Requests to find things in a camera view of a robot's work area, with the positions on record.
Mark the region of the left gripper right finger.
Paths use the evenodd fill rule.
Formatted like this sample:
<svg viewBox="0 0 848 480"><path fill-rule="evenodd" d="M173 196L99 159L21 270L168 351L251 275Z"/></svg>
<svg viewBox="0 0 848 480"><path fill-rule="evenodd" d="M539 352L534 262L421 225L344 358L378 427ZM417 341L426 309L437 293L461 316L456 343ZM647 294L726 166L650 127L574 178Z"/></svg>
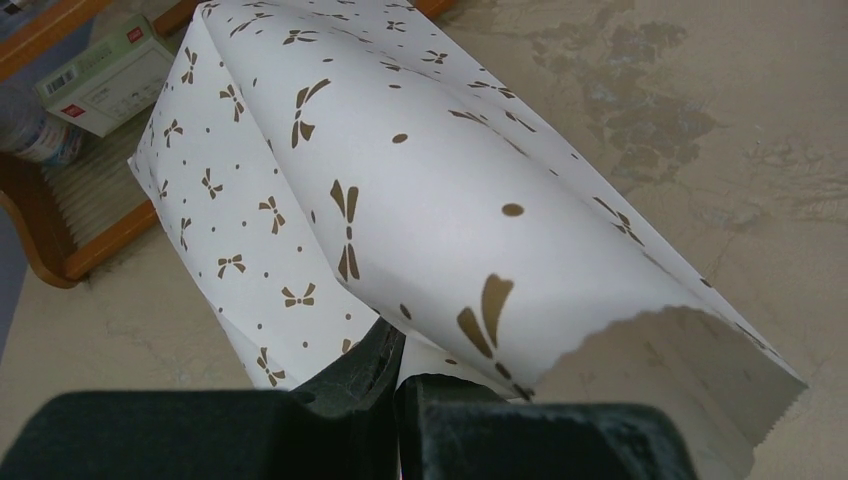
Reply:
<svg viewBox="0 0 848 480"><path fill-rule="evenodd" d="M509 403L456 377L396 390L405 479L694 479L671 419L630 403Z"/></svg>

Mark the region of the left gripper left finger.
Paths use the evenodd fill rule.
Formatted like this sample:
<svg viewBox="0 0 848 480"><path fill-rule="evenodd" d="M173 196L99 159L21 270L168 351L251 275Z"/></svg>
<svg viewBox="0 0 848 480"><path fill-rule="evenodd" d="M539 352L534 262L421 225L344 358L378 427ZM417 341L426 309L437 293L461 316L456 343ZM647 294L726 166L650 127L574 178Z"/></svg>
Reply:
<svg viewBox="0 0 848 480"><path fill-rule="evenodd" d="M393 479L404 337L376 322L291 390L80 391L26 423L5 479Z"/></svg>

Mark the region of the patterned white paper bag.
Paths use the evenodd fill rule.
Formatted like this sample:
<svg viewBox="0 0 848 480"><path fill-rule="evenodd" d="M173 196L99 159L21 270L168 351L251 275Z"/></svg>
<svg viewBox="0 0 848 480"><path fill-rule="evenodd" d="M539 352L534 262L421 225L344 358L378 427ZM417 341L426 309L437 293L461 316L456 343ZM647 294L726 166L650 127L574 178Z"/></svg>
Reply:
<svg viewBox="0 0 848 480"><path fill-rule="evenodd" d="M554 128L402 1L199 6L129 166L252 384L402 378L663 410L743 479L804 383Z"/></svg>

